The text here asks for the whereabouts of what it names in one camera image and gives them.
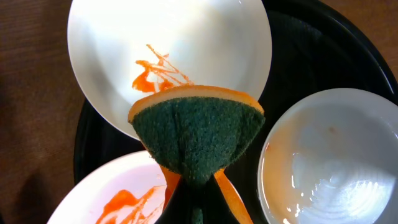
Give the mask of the orange green scrub sponge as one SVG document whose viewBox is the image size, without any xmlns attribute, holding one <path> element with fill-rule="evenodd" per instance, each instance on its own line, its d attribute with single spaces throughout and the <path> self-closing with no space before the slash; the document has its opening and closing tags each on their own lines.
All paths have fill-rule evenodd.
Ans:
<svg viewBox="0 0 398 224">
<path fill-rule="evenodd" d="M 178 86 L 135 102 L 128 120 L 172 189 L 159 223 L 251 223 L 224 169 L 264 124 L 254 98 L 216 86 Z"/>
</svg>

